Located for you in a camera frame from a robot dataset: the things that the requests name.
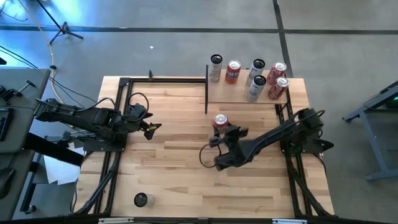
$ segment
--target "concrete floor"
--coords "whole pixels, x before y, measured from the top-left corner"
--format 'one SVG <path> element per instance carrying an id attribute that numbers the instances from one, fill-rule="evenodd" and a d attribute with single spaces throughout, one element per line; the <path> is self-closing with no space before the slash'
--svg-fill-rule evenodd
<path id="1" fill-rule="evenodd" d="M 272 0 L 47 0 L 59 22 L 96 27 L 277 28 Z M 42 25 L 53 25 L 35 1 L 27 6 Z M 281 0 L 285 29 L 398 29 L 395 0 Z M 4 9 L 19 19 L 27 14 L 17 4 Z M 0 25 L 32 25 L 0 14 Z M 48 38 L 55 33 L 46 32 Z M 105 75 L 204 75 L 211 54 L 248 67 L 263 58 L 267 68 L 282 60 L 278 34 L 80 32 L 84 40 L 67 35 L 53 43 L 57 80 L 97 98 Z M 326 110 L 324 139 L 335 143 L 325 153 L 328 183 L 337 215 L 345 218 L 398 223 L 398 179 L 368 182 L 379 170 L 360 121 L 341 117 L 398 79 L 398 35 L 287 34 L 294 77 L 305 79 L 310 104 Z M 39 32 L 0 30 L 0 45 L 28 58 L 40 68 L 50 65 L 49 50 Z M 9 66 L 23 64 L 4 56 Z M 61 93 L 66 103 L 74 102 Z M 44 98 L 55 97 L 48 86 Z M 84 105 L 91 103 L 79 98 Z M 62 134 L 67 127 L 34 122 L 35 134 Z M 73 186 L 37 187 L 35 213 L 16 212 L 14 218 L 48 217 L 68 213 Z"/>

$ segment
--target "white can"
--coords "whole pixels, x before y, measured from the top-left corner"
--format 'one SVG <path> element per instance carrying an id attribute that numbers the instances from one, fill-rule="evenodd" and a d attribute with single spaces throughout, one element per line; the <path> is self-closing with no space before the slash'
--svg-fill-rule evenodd
<path id="1" fill-rule="evenodd" d="M 219 82 L 222 64 L 223 58 L 221 55 L 215 54 L 210 57 L 209 79 L 211 82 Z"/>
<path id="2" fill-rule="evenodd" d="M 253 63 L 251 64 L 248 79 L 246 80 L 246 86 L 250 86 L 253 78 L 262 74 L 265 66 L 266 63 L 261 59 L 255 59 L 253 61 Z"/>
<path id="3" fill-rule="evenodd" d="M 258 75 L 253 78 L 253 81 L 251 82 L 249 91 L 248 91 L 248 101 L 249 102 L 254 102 L 256 101 L 262 90 L 264 89 L 266 85 L 266 78 L 263 77 L 262 75 Z"/>

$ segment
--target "red soda can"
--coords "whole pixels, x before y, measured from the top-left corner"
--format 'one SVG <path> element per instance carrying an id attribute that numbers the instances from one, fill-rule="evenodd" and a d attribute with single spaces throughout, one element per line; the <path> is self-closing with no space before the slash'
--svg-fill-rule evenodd
<path id="1" fill-rule="evenodd" d="M 286 64 L 283 62 L 277 62 L 275 65 L 272 66 L 271 70 L 269 70 L 267 76 L 267 83 L 271 86 L 275 83 L 276 79 L 279 77 L 286 76 Z"/>
<path id="2" fill-rule="evenodd" d="M 241 71 L 241 63 L 238 60 L 232 60 L 228 63 L 225 73 L 225 81 L 229 84 L 235 84 Z"/>
<path id="3" fill-rule="evenodd" d="M 223 114 L 218 114 L 214 117 L 213 126 L 217 129 L 220 134 L 225 132 L 228 127 L 228 118 Z"/>
<path id="4" fill-rule="evenodd" d="M 268 97 L 272 100 L 278 100 L 280 96 L 289 87 L 289 80 L 285 77 L 277 78 L 276 82 L 271 86 L 268 91 Z"/>

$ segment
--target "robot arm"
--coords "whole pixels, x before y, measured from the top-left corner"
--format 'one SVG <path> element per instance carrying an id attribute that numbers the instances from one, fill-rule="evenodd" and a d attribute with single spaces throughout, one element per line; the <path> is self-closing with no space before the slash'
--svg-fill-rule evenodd
<path id="1" fill-rule="evenodd" d="M 247 129 L 230 125 L 227 127 L 224 137 L 217 136 L 210 139 L 210 146 L 214 147 L 218 144 L 224 143 L 228 147 L 225 154 L 216 156 L 214 162 L 218 170 L 223 170 L 228 167 L 240 167 L 253 160 L 253 157 L 260 153 L 261 149 L 266 146 L 285 139 L 290 143 L 290 147 L 299 147 L 307 142 L 307 136 L 318 134 L 322 129 L 323 123 L 314 109 L 303 109 L 293 115 L 292 118 L 285 121 L 281 126 L 278 126 L 262 136 L 251 140 L 242 140 L 239 138 L 248 135 Z M 323 141 L 322 151 L 333 147 L 333 143 Z"/>
<path id="2" fill-rule="evenodd" d="M 47 122 L 62 122 L 95 133 L 107 142 L 115 142 L 123 134 L 144 131 L 144 136 L 152 139 L 155 130 L 162 124 L 148 124 L 144 119 L 152 116 L 136 103 L 130 106 L 128 113 L 122 115 L 118 110 L 91 107 L 87 109 L 59 103 L 56 99 L 37 100 L 36 119 Z"/>

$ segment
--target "wooden table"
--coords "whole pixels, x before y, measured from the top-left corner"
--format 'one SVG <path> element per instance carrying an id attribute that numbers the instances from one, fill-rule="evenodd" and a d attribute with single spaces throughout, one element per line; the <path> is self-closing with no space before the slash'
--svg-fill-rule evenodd
<path id="1" fill-rule="evenodd" d="M 99 98 L 116 98 L 119 78 L 104 77 Z M 200 148 L 213 135 L 214 115 L 226 114 L 233 124 L 249 128 L 247 138 L 254 138 L 279 125 L 274 103 L 209 103 L 208 114 L 204 114 L 202 83 L 135 83 L 132 90 L 146 94 L 149 99 L 149 111 L 154 115 L 147 121 L 163 126 L 151 141 L 142 132 L 129 135 L 118 172 L 113 217 L 294 217 L 285 157 L 279 143 L 263 149 L 253 162 L 221 172 L 204 168 L 198 159 Z M 290 92 L 297 93 L 291 94 L 294 112 L 308 107 L 303 79 L 290 79 Z M 146 105 L 139 96 L 134 96 L 133 101 Z M 101 106 L 112 107 L 105 101 Z M 205 150 L 203 160 L 210 165 L 217 155 L 216 149 Z M 98 185 L 103 157 L 103 152 L 95 152 L 84 162 L 76 210 Z M 321 162 L 314 155 L 303 154 L 303 164 L 308 187 L 324 208 L 333 213 Z M 139 192 L 155 195 L 155 206 L 137 208 L 133 198 Z M 299 190 L 298 196 L 304 211 Z"/>

